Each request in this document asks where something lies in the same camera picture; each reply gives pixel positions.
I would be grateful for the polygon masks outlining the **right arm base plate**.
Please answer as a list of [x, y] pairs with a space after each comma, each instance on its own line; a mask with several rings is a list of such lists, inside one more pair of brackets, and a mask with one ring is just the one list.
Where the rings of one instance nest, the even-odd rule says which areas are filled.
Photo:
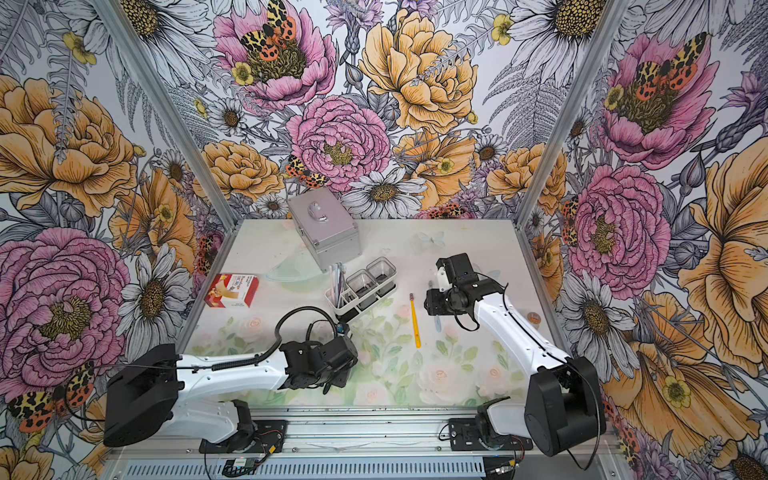
[[527, 452], [531, 439], [493, 433], [487, 422], [477, 418], [451, 418], [447, 422], [447, 440], [452, 451]]

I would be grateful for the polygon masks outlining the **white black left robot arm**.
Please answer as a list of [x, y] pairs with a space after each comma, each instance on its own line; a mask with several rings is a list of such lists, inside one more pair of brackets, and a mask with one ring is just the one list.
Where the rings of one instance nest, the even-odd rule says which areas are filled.
[[103, 443], [124, 447], [161, 434], [199, 438], [225, 452], [242, 450], [254, 436], [250, 410], [224, 395], [342, 388], [357, 362], [347, 336], [220, 357], [181, 355], [162, 344], [109, 380]]

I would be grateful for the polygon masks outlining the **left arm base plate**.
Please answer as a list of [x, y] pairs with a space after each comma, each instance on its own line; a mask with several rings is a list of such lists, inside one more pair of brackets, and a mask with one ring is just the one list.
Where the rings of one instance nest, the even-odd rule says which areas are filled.
[[286, 420], [255, 420], [220, 443], [200, 442], [201, 454], [275, 454], [283, 451], [288, 422]]

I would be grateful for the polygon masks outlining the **yellow toothbrush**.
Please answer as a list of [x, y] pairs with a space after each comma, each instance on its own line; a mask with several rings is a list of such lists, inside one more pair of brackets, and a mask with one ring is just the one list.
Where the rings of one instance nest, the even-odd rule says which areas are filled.
[[420, 328], [418, 323], [417, 309], [415, 304], [416, 303], [415, 295], [413, 293], [409, 293], [409, 302], [410, 302], [411, 324], [413, 328], [413, 338], [415, 342], [415, 347], [417, 349], [421, 349], [422, 341], [421, 341]]

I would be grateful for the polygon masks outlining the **white clear toothbrush holder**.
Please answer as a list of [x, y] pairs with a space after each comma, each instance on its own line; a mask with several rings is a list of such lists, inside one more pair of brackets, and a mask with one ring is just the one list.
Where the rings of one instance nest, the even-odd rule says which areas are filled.
[[397, 288], [397, 273], [396, 266], [386, 257], [376, 258], [352, 274], [347, 275], [344, 271], [344, 288], [339, 308], [332, 304], [331, 287], [325, 292], [336, 320], [349, 323], [391, 295]]

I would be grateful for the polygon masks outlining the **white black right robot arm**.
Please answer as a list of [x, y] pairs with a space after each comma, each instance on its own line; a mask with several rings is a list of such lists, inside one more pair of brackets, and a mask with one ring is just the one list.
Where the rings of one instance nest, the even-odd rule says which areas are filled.
[[528, 377], [523, 404], [505, 397], [478, 407], [476, 431], [483, 447], [527, 438], [552, 457], [600, 441], [604, 407], [596, 368], [587, 358], [570, 356], [540, 334], [513, 307], [506, 287], [475, 271], [467, 254], [438, 259], [436, 279], [424, 301], [428, 315], [469, 317], [477, 329], [495, 336]]

